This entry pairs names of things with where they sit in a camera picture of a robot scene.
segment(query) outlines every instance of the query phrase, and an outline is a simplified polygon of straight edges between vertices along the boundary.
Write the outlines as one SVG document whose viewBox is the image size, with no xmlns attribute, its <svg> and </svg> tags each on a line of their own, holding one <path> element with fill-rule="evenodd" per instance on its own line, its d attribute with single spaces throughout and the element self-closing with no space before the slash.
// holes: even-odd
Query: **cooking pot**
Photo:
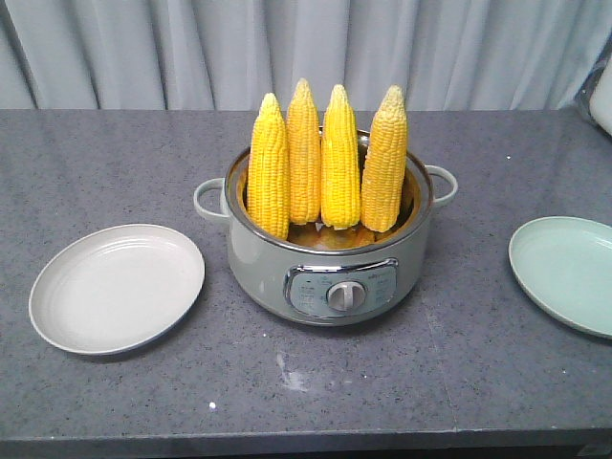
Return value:
<svg viewBox="0 0 612 459">
<path fill-rule="evenodd" d="M 361 167 L 368 144 L 369 133 L 358 131 Z M 335 326 L 378 316 L 410 292 L 421 275 L 432 211 L 448 204 L 457 192 L 457 180 L 450 172 L 424 165 L 406 152 L 401 210 L 392 230 L 360 247 L 333 240 L 327 246 L 305 245 L 278 239 L 249 217 L 245 206 L 249 153 L 247 148 L 238 156 L 225 178 L 199 185 L 193 205 L 206 220 L 225 227 L 229 266 L 255 302 L 295 322 Z M 448 182 L 450 191 L 436 197 L 431 176 Z M 221 191 L 220 212 L 200 204 L 200 198 L 213 189 Z M 335 234 L 321 224 L 312 224 L 311 230 L 315 235 L 326 230 L 328 236 Z"/>
</svg>

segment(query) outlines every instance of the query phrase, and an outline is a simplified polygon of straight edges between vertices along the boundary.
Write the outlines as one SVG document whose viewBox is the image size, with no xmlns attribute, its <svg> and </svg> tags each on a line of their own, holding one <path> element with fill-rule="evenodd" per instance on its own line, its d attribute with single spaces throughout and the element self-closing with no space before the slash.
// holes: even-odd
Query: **pot rim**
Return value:
<svg viewBox="0 0 612 459">
<path fill-rule="evenodd" d="M 370 133 L 368 131 L 363 131 L 358 129 L 358 143 L 362 146 L 369 145 L 369 137 Z M 425 164 L 413 155 L 410 150 L 406 150 L 406 168 L 409 167 L 409 164 L 412 163 L 416 167 L 417 171 L 420 173 L 421 178 L 425 182 L 427 187 L 427 193 L 421 193 L 422 195 L 422 203 L 421 208 L 419 210 L 419 214 L 417 215 L 417 219 L 412 222 L 410 225 L 403 224 L 400 226 L 394 234 L 385 238 L 381 242 L 375 242 L 373 244 L 369 244 L 362 247 L 356 247 L 352 249 L 340 249 L 340 250 L 319 250 L 314 249 L 312 247 L 300 246 L 298 244 L 294 244 L 292 242 L 280 239 L 278 237 L 272 236 L 268 232 L 259 228 L 251 219 L 247 210 L 244 206 L 243 200 L 238 199 L 234 190 L 236 189 L 236 180 L 234 176 L 236 175 L 236 169 L 242 164 L 246 157 L 251 153 L 251 148 L 245 148 L 240 155 L 232 162 L 232 164 L 228 168 L 228 172 L 225 178 L 224 184 L 224 194 L 225 199 L 229 207 L 229 211 L 231 215 L 236 218 L 242 225 L 244 225 L 248 230 L 256 234 L 259 238 L 263 239 L 265 242 L 272 244 L 274 246 L 281 247 L 283 249 L 289 251 L 296 251 L 300 253 L 308 253 L 311 255 L 322 255 L 322 256 L 339 256 L 339 255 L 359 255 L 362 253 L 368 253 L 372 251 L 377 251 L 383 248 L 387 248 L 398 244 L 404 241 L 406 238 L 410 237 L 413 233 L 415 233 L 424 222 L 428 220 L 429 214 L 431 213 L 431 209 L 433 207 L 433 199 L 434 199 L 434 191 L 433 191 L 433 181 L 431 176 L 427 172 Z"/>
</svg>

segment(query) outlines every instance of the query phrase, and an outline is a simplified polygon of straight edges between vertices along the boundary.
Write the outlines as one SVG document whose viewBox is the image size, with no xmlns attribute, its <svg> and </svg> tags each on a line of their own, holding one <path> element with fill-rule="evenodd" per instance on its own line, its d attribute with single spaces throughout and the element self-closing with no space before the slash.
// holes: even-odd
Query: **white plate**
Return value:
<svg viewBox="0 0 612 459">
<path fill-rule="evenodd" d="M 79 239 L 38 275 L 30 319 L 50 344 L 116 354 L 174 325 L 204 282 L 204 258 L 174 229 L 125 225 Z"/>
</svg>

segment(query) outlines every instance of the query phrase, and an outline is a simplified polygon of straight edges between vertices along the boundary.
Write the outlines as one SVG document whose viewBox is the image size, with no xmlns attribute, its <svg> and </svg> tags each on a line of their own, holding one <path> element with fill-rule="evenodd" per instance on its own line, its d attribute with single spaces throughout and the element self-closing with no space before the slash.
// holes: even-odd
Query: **speckled stone surface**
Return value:
<svg viewBox="0 0 612 459">
<path fill-rule="evenodd" d="M 358 115 L 367 129 L 372 114 Z M 412 293 L 320 329 L 237 285 L 194 188 L 225 175 L 255 113 L 0 112 L 0 456 L 178 457 L 583 444 L 612 436 L 612 341 L 555 321 L 509 265 L 541 216 L 612 225 L 612 142 L 574 111 L 411 113 L 411 150 L 457 177 Z M 47 344 L 28 317 L 45 264 L 78 238 L 168 226 L 207 263 L 169 333 L 112 358 Z"/>
</svg>

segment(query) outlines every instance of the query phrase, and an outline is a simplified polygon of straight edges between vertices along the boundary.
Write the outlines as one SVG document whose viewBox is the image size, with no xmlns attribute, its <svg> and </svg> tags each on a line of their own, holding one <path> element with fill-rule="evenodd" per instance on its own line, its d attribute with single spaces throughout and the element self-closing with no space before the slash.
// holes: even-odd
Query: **yellow corn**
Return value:
<svg viewBox="0 0 612 459">
<path fill-rule="evenodd" d="M 341 84 L 334 86 L 321 139 L 321 218 L 342 230 L 360 220 L 360 167 L 355 113 Z"/>
<path fill-rule="evenodd" d="M 287 129 L 278 100 L 269 93 L 252 129 L 247 209 L 259 228 L 287 239 L 289 199 Z"/>
<path fill-rule="evenodd" d="M 318 111 L 306 79 L 295 87 L 287 110 L 289 140 L 290 212 L 293 223 L 315 222 L 321 208 L 321 137 Z"/>
<path fill-rule="evenodd" d="M 393 85 L 372 120 L 363 167 L 361 223 L 370 230 L 387 231 L 398 218 L 407 143 L 404 96 L 402 89 Z"/>
</svg>

